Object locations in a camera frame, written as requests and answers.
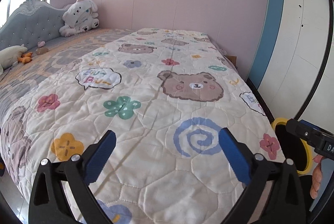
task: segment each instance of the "blue spiral print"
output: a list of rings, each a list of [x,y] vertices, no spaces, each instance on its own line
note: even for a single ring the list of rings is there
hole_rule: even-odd
[[[97,200],[101,209],[106,213],[107,217],[114,224],[129,224],[132,219],[132,213],[130,210],[121,204],[112,205],[108,207],[103,201]]]
[[[176,149],[178,150],[178,152],[186,157],[190,157],[190,154],[188,154],[187,152],[185,152],[183,149],[181,149],[181,145],[180,145],[180,135],[183,133],[183,131],[185,131],[186,129],[188,129],[191,126],[194,125],[203,125],[203,126],[207,126],[211,129],[213,129],[216,133],[215,135],[218,136],[219,131],[222,129],[222,127],[218,126],[217,124],[215,124],[212,120],[208,119],[208,118],[202,118],[202,117],[193,117],[190,118],[189,120],[186,120],[184,122],[181,123],[181,125],[176,129],[174,136],[173,136],[173,141],[174,141],[174,145],[176,147]],[[203,147],[209,147],[210,145],[212,145],[213,142],[213,134],[207,131],[204,131],[202,129],[196,129],[195,131],[189,132],[187,133],[187,141],[189,146],[195,151],[198,152],[200,154],[205,154],[205,155],[214,155],[218,152],[221,151],[221,147],[219,144],[217,144],[215,147],[212,147],[210,149],[207,150],[201,150],[199,148],[196,148],[192,143],[191,143],[191,137],[194,135],[204,135],[206,136],[205,140],[198,140],[197,144],[199,146],[203,146]]]

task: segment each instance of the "white wardrobe door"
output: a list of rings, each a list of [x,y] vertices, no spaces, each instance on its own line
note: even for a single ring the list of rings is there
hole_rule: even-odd
[[[313,86],[323,59],[329,28],[329,2],[304,0],[303,6],[295,53],[277,94],[268,105],[274,117],[296,115]]]
[[[295,52],[304,0],[284,0],[276,44],[258,92],[269,106],[283,83]]]
[[[325,72],[301,119],[334,133],[334,37]]]

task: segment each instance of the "floor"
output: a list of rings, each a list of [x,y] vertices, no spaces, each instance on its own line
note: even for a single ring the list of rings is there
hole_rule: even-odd
[[[0,177],[0,191],[15,215],[23,224],[28,224],[29,204],[13,183],[7,170],[5,171],[3,177]]]

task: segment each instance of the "orange plush toy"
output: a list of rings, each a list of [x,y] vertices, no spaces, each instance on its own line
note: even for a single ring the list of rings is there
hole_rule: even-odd
[[[23,54],[21,57],[17,59],[17,61],[22,62],[23,64],[29,63],[32,60],[31,56],[32,56],[32,52]]]

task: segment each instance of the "metal screw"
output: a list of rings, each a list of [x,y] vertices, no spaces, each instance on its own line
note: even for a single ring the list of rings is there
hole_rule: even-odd
[[[262,161],[264,159],[262,154],[255,154],[255,159],[258,161]]]
[[[42,165],[42,166],[45,166],[45,165],[47,164],[47,162],[48,162],[48,159],[44,158],[44,159],[42,159],[42,161],[41,161],[41,165]]]
[[[74,154],[74,155],[71,156],[71,160],[73,162],[78,161],[79,159],[80,159],[80,155],[79,154]]]
[[[293,165],[293,160],[290,159],[290,158],[288,158],[288,159],[287,159],[287,164],[290,165],[290,166],[292,166],[292,165]]]

